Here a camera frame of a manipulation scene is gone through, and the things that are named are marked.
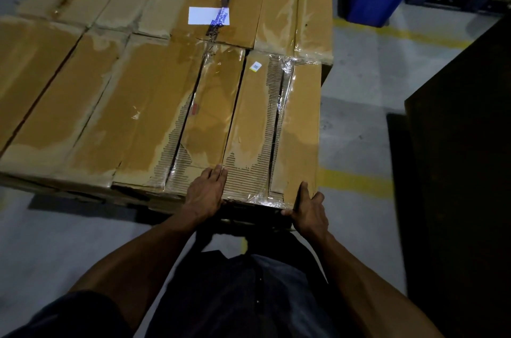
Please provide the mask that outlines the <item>person's left forearm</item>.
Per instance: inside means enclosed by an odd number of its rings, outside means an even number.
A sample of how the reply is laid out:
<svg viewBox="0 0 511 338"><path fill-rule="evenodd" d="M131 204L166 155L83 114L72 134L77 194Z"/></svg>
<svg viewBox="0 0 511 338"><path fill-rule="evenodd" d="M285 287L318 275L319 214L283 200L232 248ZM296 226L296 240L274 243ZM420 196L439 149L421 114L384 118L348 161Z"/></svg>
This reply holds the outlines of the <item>person's left forearm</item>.
<svg viewBox="0 0 511 338"><path fill-rule="evenodd" d="M94 264L69 293L93 291L110 298L135 333L189 238L212 215L186 205Z"/></svg>

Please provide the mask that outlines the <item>white paper label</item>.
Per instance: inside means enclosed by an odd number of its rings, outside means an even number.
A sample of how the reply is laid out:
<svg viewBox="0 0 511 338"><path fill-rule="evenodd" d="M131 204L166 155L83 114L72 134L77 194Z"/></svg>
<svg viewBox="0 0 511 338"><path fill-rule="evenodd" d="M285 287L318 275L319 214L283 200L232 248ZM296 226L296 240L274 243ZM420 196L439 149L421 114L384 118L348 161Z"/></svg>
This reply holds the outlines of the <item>white paper label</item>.
<svg viewBox="0 0 511 338"><path fill-rule="evenodd" d="M229 26L228 7L188 8L188 25Z"/></svg>

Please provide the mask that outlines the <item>person's right forearm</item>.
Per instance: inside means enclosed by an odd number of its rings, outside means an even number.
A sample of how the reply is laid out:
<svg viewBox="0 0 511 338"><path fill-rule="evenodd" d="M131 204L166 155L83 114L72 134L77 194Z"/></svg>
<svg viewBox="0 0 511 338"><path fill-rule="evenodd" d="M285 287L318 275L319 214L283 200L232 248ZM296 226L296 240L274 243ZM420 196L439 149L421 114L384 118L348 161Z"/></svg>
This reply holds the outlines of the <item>person's right forearm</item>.
<svg viewBox="0 0 511 338"><path fill-rule="evenodd" d="M330 232L307 237L365 338L444 338L406 296L363 264Z"/></svg>

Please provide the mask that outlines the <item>person's dark shirt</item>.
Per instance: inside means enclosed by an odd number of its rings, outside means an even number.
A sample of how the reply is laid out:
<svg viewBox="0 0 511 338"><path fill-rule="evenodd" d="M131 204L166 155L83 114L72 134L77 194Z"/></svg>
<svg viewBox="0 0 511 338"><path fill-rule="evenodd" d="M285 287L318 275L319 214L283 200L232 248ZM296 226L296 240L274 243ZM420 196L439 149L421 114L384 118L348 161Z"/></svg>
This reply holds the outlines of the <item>person's dark shirt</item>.
<svg viewBox="0 0 511 338"><path fill-rule="evenodd" d="M178 265L145 338L341 338L329 285L290 233L252 237L244 255L192 252ZM65 295L2 338L133 338L112 300Z"/></svg>

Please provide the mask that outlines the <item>clear-taped cardboard carton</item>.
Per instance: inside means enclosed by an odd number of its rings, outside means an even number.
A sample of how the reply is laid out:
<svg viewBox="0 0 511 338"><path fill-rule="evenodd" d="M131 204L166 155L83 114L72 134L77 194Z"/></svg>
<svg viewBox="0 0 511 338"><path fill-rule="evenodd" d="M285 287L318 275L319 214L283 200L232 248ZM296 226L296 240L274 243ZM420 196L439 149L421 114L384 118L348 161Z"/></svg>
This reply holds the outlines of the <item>clear-taped cardboard carton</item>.
<svg viewBox="0 0 511 338"><path fill-rule="evenodd" d="M249 67L258 61L255 73ZM223 199L292 209L302 181L316 193L322 64L252 50L224 152Z"/></svg>

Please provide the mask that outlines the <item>group of brown cardboard boxes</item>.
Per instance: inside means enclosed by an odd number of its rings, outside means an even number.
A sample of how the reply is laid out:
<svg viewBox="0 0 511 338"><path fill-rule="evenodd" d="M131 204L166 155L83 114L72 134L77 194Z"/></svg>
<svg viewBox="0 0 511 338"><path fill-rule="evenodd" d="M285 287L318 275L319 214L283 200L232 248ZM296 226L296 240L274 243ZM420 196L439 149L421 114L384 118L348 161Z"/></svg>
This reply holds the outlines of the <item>group of brown cardboard boxes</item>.
<svg viewBox="0 0 511 338"><path fill-rule="evenodd" d="M332 0L23 0L0 17L0 185L173 210L224 166L252 50L318 62L323 85Z"/></svg>

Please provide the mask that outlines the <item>large dark crate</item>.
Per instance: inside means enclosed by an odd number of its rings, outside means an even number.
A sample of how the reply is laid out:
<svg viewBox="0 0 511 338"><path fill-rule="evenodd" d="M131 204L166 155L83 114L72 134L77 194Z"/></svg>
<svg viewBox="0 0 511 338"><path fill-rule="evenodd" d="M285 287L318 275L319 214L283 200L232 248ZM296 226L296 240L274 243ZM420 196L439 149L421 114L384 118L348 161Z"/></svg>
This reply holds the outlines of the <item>large dark crate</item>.
<svg viewBox="0 0 511 338"><path fill-rule="evenodd" d="M511 338L511 13L405 101L445 337Z"/></svg>

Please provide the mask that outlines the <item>person's right hand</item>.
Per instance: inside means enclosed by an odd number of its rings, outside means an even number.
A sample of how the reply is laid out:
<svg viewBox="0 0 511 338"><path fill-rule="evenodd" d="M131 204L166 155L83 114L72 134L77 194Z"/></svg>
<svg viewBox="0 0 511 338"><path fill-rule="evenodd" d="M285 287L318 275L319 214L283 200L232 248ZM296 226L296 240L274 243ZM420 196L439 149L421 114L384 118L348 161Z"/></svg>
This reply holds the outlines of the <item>person's right hand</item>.
<svg viewBox="0 0 511 338"><path fill-rule="evenodd" d="M283 209L280 213L289 216L298 233L312 246L321 244L327 238L329 221L323 206L324 195L316 192L310 201L303 203L299 210Z"/></svg>

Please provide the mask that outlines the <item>person's left hand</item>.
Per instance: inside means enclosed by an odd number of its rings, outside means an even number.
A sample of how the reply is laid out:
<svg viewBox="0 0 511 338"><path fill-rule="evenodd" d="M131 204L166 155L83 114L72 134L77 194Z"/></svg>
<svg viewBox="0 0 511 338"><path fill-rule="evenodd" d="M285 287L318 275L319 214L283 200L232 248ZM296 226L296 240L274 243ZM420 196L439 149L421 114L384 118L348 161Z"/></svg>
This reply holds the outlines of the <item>person's left hand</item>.
<svg viewBox="0 0 511 338"><path fill-rule="evenodd" d="M198 225L212 217L223 203L223 193L199 192L197 178L187 190L183 212L188 222Z"/></svg>

